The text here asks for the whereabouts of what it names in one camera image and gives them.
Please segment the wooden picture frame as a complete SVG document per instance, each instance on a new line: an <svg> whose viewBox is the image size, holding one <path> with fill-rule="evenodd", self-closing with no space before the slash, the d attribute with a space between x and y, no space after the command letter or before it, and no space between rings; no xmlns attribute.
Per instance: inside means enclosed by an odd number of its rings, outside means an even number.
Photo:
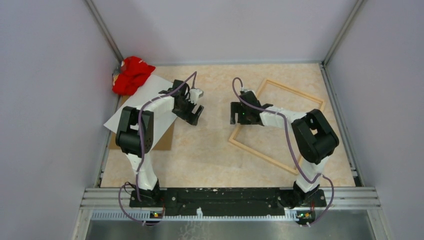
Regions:
<svg viewBox="0 0 424 240"><path fill-rule="evenodd" d="M324 111L327 106L327 101L322 98L270 79L265 79L255 93L261 104L272 104L293 112ZM228 141L292 175L299 173L284 128L236 124Z"/></svg>

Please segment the brown backing board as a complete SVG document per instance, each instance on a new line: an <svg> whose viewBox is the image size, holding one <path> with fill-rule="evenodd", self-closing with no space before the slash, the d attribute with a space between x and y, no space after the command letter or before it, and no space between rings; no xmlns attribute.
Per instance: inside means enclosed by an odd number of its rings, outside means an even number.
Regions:
<svg viewBox="0 0 424 240"><path fill-rule="evenodd" d="M118 101L118 111L112 115L112 117L106 121L104 126L111 131L111 138L108 144L109 150L120 150L120 147L116 145L116 134L115 131L119 124L119 115L121 107L124 105L129 96L122 96ZM157 151L170 151L172 149L172 141L174 134L174 121L176 115L168 111L159 117L155 116L154 119L154 134L152 150Z"/></svg>

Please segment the printed photo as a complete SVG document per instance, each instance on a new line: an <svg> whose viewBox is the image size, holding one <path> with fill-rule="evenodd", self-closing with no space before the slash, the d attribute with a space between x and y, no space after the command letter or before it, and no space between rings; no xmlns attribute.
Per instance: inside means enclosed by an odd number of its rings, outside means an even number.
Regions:
<svg viewBox="0 0 424 240"><path fill-rule="evenodd" d="M159 95L160 91L167 90L173 86L171 81L161 78L152 74L144 85L130 96L123 105L112 115L112 117L104 123L104 126L116 133L118 130L121 112L124 107L142 107L145 103ZM161 115L157 111L154 112L154 128L153 128L153 145L160 141L161 137L174 123L177 116L171 111L165 112Z"/></svg>

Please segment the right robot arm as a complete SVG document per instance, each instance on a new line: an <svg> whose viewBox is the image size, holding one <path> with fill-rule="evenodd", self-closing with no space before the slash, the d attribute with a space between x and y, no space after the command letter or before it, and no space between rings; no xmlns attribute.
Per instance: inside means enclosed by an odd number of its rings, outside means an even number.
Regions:
<svg viewBox="0 0 424 240"><path fill-rule="evenodd" d="M303 164L295 163L299 174L293 189L282 193L286 208L307 206L319 190L320 178L340 141L321 110L296 112L272 104L260 104L252 90L241 91L238 101L230 103L230 124L259 125L283 129L289 152L294 154L289 133L295 138Z"/></svg>

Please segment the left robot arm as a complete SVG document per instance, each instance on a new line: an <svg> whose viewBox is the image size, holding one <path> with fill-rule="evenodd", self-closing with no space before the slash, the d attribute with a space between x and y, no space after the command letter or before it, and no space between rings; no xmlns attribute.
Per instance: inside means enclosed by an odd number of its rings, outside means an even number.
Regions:
<svg viewBox="0 0 424 240"><path fill-rule="evenodd" d="M198 124L204 107L198 101L204 91L189 86L185 81L174 80L171 88L162 90L156 97L140 107L122 109L115 143L129 159L135 174L134 198L154 207L160 202L160 185L154 173L150 150L154 146L155 120L172 113L192 126Z"/></svg>

